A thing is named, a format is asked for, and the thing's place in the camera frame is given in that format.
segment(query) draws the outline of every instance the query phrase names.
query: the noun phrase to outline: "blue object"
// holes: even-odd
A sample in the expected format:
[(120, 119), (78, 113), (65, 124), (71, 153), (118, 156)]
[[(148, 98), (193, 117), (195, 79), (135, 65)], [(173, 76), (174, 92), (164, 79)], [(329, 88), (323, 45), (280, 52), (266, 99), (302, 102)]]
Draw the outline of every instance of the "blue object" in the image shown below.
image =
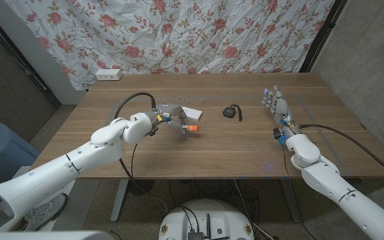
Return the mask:
[(282, 146), (284, 146), (284, 143), (285, 143), (284, 135), (281, 134), (281, 137), (278, 138), (278, 142), (279, 142), (279, 144), (281, 144)]
[(21, 166), (30, 166), (39, 151), (0, 123), (0, 183), (13, 178)]

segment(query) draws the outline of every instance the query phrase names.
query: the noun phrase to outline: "floral fabric backdrop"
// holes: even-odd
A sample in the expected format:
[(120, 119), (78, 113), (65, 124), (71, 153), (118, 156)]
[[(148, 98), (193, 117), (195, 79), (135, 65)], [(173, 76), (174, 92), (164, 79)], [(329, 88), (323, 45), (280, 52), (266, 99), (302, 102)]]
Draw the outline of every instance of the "floral fabric backdrop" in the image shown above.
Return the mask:
[(297, 72), (334, 0), (5, 0), (74, 88), (124, 74)]

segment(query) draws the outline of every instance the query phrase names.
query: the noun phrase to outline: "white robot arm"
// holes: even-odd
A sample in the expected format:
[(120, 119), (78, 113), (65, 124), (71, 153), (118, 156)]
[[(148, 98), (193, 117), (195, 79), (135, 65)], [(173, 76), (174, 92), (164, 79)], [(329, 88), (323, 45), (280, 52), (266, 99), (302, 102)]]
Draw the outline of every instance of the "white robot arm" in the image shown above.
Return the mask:
[(287, 102), (275, 85), (275, 93), (265, 90), (262, 103), (274, 114), (280, 128), (274, 136), (280, 144), (294, 151), (291, 162), (301, 170), (306, 184), (338, 204), (352, 221), (371, 239), (384, 239), (384, 209), (356, 190), (340, 176), (338, 168), (321, 155), (294, 123)]
[[(178, 116), (181, 123), (171, 119)], [(0, 183), (0, 232), (9, 231), (29, 210), (85, 172), (118, 161), (125, 153), (121, 142), (137, 144), (146, 135), (153, 135), (157, 125), (197, 131), (188, 125), (180, 105), (164, 104), (146, 113), (137, 113), (130, 120), (117, 118), (91, 136), (91, 140), (10, 181)]]

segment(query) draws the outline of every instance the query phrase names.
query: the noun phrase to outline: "black wire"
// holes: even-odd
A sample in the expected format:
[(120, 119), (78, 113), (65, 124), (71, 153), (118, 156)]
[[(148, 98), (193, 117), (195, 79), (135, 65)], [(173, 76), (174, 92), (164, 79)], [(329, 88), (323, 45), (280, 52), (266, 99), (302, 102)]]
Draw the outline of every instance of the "black wire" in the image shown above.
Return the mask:
[(243, 115), (242, 115), (242, 112), (241, 112), (241, 108), (239, 108), (239, 106), (236, 105), (236, 104), (232, 104), (230, 107), (232, 107), (232, 106), (238, 108), (238, 117), (239, 117), (239, 121), (242, 122), (242, 121), (243, 121)]
[(312, 235), (312, 233), (308, 230), (308, 228), (307, 228), (306, 225), (305, 225), (305, 222), (301, 222), (301, 224), (302, 224), (303, 227), (306, 229), (307, 234), (309, 234), (309, 235), (313, 238), (313, 240), (317, 240), (317, 239)]
[(115, 117), (114, 117), (114, 119), (118, 118), (118, 115), (119, 115), (119, 112), (120, 112), (121, 108), (123, 108), (124, 105), (125, 105), (128, 101), (130, 101), (130, 100), (132, 100), (134, 97), (137, 97), (137, 96), (140, 96), (140, 95), (146, 95), (146, 96), (149, 96), (149, 97), (151, 98), (152, 109), (156, 108), (155, 99), (153, 98), (152, 95), (150, 95), (149, 93), (144, 93), (144, 92), (141, 92), (141, 93), (135, 93), (135, 94), (131, 95), (130, 97), (126, 98), (126, 99), (121, 103), (121, 105), (118, 107), (118, 109), (117, 109), (117, 111), (116, 111), (116, 113), (115, 113)]
[[(291, 178), (290, 178), (290, 173), (288, 172), (288, 169), (287, 169), (287, 161), (285, 160), (285, 147), (283, 147), (283, 152), (284, 152), (284, 167), (285, 167), (285, 171), (287, 172), (287, 177), (288, 177), (288, 182), (290, 184), (290, 190), (291, 192), (293, 192), (293, 188), (291, 186)], [(314, 240), (317, 240), (313, 235), (312, 233), (308, 230), (308, 228), (306, 227), (304, 221), (301, 222), (301, 224), (303, 225), (303, 227), (306, 229), (306, 232), (312, 237), (312, 239)]]
[(118, 233), (116, 233), (116, 232), (114, 232), (114, 231), (112, 231), (112, 230), (109, 230), (111, 233), (113, 233), (113, 234), (115, 234), (116, 236), (118, 236), (119, 237), (119, 240), (122, 240), (122, 238), (121, 238), (121, 236), (118, 234)]
[(141, 187), (141, 186), (140, 186), (140, 185), (133, 179), (133, 177), (131, 176), (130, 172), (128, 172), (128, 169), (127, 169), (127, 167), (125, 166), (124, 161), (123, 161), (122, 158), (119, 159), (119, 162), (120, 162), (121, 165), (123, 166), (124, 171), (125, 171), (125, 173), (128, 175), (128, 178), (130, 179), (130, 181), (131, 181), (132, 183), (134, 183), (134, 185), (136, 185), (136, 187), (138, 187), (140, 190), (142, 190), (142, 192), (144, 192), (144, 193), (146, 193), (146, 194), (148, 194), (148, 195), (150, 195), (150, 196), (152, 196), (152, 197), (154, 197), (154, 198), (160, 200), (161, 202), (163, 202), (163, 204), (164, 204), (164, 206), (165, 206), (166, 214), (168, 214), (168, 208), (167, 208), (167, 204), (165, 203), (165, 201), (164, 201), (162, 198), (160, 198), (160, 197), (158, 197), (158, 196), (156, 196), (156, 195), (154, 195), (154, 194), (152, 194), (152, 193), (150, 193), (150, 192), (145, 191), (145, 190), (144, 190), (144, 189), (143, 189), (143, 188), (142, 188), (142, 187)]
[(131, 156), (131, 177), (133, 177), (133, 159), (134, 159), (134, 152), (136, 152), (136, 146), (134, 146), (133, 155)]
[[(174, 196), (173, 196), (173, 192), (172, 192), (172, 190), (171, 190), (171, 179), (170, 179), (170, 181), (169, 181), (169, 189), (170, 189), (170, 196), (171, 196), (171, 199), (173, 200), (173, 203), (174, 203), (174, 206), (177, 206), (177, 204), (176, 204), (176, 200), (174, 200)], [(187, 213), (186, 213), (186, 210), (185, 210), (185, 207), (184, 206), (182, 206), (182, 204), (180, 204), (180, 207), (183, 209), (183, 211), (185, 212), (185, 214), (186, 214), (186, 217), (187, 217), (187, 220), (189, 221), (189, 224), (191, 225), (191, 230), (193, 230), (194, 231), (194, 229), (192, 228), (192, 222), (191, 222), (191, 219), (189, 218), (189, 216), (187, 215)]]
[(170, 180), (170, 182), (168, 183), (168, 188), (170, 189), (170, 195), (171, 195), (171, 199), (173, 200), (174, 206), (177, 206), (176, 200), (174, 200), (173, 192), (171, 191), (171, 181), (172, 180)]
[(190, 211), (192, 214), (193, 214), (193, 216), (195, 217), (195, 221), (197, 222), (197, 232), (199, 233), (199, 224), (198, 224), (198, 218), (197, 218), (197, 216), (192, 212), (192, 210), (190, 210), (190, 209), (188, 209), (187, 207), (183, 207), (183, 208), (185, 208), (185, 209), (187, 209), (188, 211)]
[(338, 133), (338, 134), (346, 137), (347, 139), (351, 140), (354, 144), (358, 145), (358, 147), (362, 148), (362, 150), (364, 150), (366, 153), (368, 153), (372, 158), (374, 158), (374, 160), (376, 160), (378, 163), (380, 163), (380, 165), (382, 165), (384, 167), (384, 162), (382, 160), (380, 160), (380, 158), (376, 157), (376, 155), (374, 155), (372, 152), (370, 152), (370, 150), (368, 150), (366, 147), (364, 147), (362, 144), (360, 144), (357, 140), (355, 140), (354, 138), (352, 138), (348, 134), (343, 133), (343, 132), (341, 132), (339, 130), (336, 130), (336, 129), (332, 128), (332, 127), (328, 127), (328, 126), (324, 126), (324, 125), (320, 125), (320, 124), (303, 124), (303, 125), (299, 125), (299, 128), (301, 128), (301, 129), (304, 129), (306, 127), (321, 127), (321, 128), (328, 129), (330, 131), (333, 131), (335, 133)]

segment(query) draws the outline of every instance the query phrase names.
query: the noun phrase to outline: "concrete wall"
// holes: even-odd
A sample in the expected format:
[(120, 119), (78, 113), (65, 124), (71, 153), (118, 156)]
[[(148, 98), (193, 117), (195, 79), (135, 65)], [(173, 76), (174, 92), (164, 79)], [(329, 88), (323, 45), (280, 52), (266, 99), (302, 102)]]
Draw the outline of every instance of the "concrete wall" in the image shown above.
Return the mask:
[(384, 146), (384, 1), (349, 0), (312, 72)]
[(0, 26), (38, 72), (61, 104), (75, 105), (85, 95), (76, 91), (60, 68), (60, 64), (36, 40), (24, 22), (0, 0)]

